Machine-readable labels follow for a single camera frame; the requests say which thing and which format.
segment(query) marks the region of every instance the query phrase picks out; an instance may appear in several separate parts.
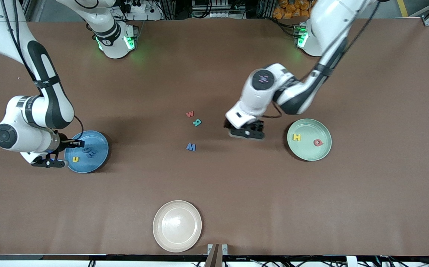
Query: brown table surface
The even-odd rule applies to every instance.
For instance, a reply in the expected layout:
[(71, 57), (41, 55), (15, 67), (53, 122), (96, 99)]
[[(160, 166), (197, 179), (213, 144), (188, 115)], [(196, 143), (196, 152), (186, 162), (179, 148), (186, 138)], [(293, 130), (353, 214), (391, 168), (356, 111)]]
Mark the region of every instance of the brown table surface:
[[(275, 62), (301, 77), (317, 61), (272, 22), (146, 22), (138, 50), (119, 60), (98, 51), (83, 23), (31, 29), (85, 128), (112, 139), (112, 155), (99, 172), (76, 174), (0, 149), (0, 254), (168, 254), (152, 222), (178, 199), (203, 219), (184, 254), (217, 242), (231, 254), (429, 254), (429, 27), (420, 19), (373, 20), (311, 108), (265, 120), (263, 142), (222, 128), (245, 79)], [(12, 96), (36, 92), (23, 66), (0, 55), (0, 121)], [(304, 117), (333, 136), (318, 162), (284, 147), (284, 131)], [(75, 121), (62, 132), (78, 130)]]

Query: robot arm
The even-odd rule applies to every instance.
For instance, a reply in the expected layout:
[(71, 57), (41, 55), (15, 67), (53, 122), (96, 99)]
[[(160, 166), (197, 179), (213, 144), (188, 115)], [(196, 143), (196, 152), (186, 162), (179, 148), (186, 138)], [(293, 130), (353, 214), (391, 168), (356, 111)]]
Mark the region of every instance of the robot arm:
[(259, 119), (271, 101), (288, 115), (301, 114), (310, 106), (320, 86), (328, 79), (344, 54), (352, 21), (375, 0), (318, 0), (311, 19), (298, 28), (303, 32), (298, 46), (319, 62), (304, 82), (281, 64), (251, 73), (241, 98), (226, 113), (225, 127), (233, 137), (263, 139)]
[(50, 159), (50, 154), (84, 144), (52, 129), (68, 126), (74, 109), (48, 52), (31, 34), (16, 0), (0, 1), (0, 54), (24, 64), (40, 91), (39, 95), (15, 96), (8, 102), (0, 122), (0, 147), (20, 152), (33, 166), (65, 166), (57, 156)]
[(108, 7), (116, 0), (57, 0), (74, 10), (89, 24), (99, 49), (111, 59), (119, 59), (136, 49), (138, 27), (114, 20)]

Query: blue plate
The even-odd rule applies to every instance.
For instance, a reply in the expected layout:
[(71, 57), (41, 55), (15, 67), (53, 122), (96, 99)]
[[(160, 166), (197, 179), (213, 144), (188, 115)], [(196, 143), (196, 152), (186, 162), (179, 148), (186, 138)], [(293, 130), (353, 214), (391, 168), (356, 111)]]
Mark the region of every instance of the blue plate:
[(67, 148), (65, 159), (69, 162), (68, 167), (72, 171), (87, 174), (106, 162), (109, 155), (109, 142), (104, 135), (96, 131), (84, 131), (79, 140), (84, 141), (84, 147)]

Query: power strip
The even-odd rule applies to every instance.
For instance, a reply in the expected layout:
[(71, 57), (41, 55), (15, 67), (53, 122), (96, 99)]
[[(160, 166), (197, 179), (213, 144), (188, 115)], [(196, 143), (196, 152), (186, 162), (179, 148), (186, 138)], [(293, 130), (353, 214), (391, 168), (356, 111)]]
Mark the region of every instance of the power strip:
[(221, 12), (211, 12), (209, 14), (209, 17), (229, 17), (228, 12), (221, 11)]
[(145, 13), (145, 8), (146, 7), (147, 7), (147, 4), (141, 4), (140, 7), (138, 7), (138, 6), (132, 6), (130, 12)]

